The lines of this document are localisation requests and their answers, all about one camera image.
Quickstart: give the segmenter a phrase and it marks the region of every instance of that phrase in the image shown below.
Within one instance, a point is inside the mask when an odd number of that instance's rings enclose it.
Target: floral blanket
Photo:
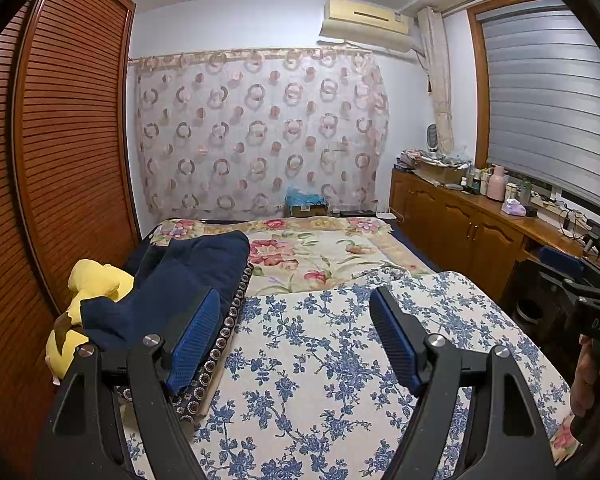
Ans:
[[[167,245],[227,231],[244,232],[254,265],[248,296],[327,290],[348,282],[352,274],[398,265],[413,276],[430,274],[419,258],[391,236],[391,226],[377,218],[280,218],[211,225],[199,220],[166,220],[152,233],[152,243]]]
[[[380,478],[416,399],[397,384],[368,314],[378,285],[427,331],[456,346],[513,352],[547,435],[569,413],[569,388],[531,340],[464,276],[412,278],[373,270],[333,290],[248,298],[208,415],[184,430],[212,480]],[[471,390],[458,391],[437,479],[451,476]],[[152,478],[131,406],[124,406],[136,472]]]

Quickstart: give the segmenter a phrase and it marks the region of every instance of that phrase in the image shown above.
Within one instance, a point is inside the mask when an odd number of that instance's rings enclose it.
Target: pink thermos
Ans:
[[[487,196],[493,200],[502,202],[504,200],[506,185],[507,184],[504,182],[504,168],[502,166],[496,166],[493,170],[491,178],[489,179]]]

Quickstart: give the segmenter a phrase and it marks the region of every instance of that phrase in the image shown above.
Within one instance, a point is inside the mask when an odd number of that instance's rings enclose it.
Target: sheer curtain with circles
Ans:
[[[272,218],[286,190],[375,209],[389,107],[372,54],[279,49],[140,60],[136,145],[165,218]]]

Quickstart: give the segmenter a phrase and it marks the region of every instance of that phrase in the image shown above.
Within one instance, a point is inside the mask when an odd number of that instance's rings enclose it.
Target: window blind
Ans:
[[[560,0],[481,13],[488,160],[600,207],[600,50]]]

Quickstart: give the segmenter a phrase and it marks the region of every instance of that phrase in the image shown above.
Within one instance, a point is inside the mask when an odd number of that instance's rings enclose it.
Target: white wall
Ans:
[[[326,1],[192,0],[142,12],[134,20],[129,55],[147,57],[196,50],[313,46],[319,39]],[[386,210],[388,205],[395,157],[405,148],[425,148],[427,126],[434,122],[427,76],[413,51],[405,54],[405,58],[378,56],[390,107],[390,131],[377,176],[379,210]],[[127,92],[134,94],[134,85],[132,81],[129,83]],[[131,125],[135,109],[135,105],[127,106]],[[129,159],[137,159],[135,128],[128,127],[127,132]],[[134,197],[144,235],[153,220],[148,211],[144,211],[146,203],[142,192],[136,194],[136,188],[141,189],[137,164],[135,171],[137,173],[132,175]]]
[[[456,150],[465,146],[475,157],[478,127],[478,92],[475,79],[474,42],[466,10],[444,19],[446,42],[449,46],[451,76],[451,114]]]

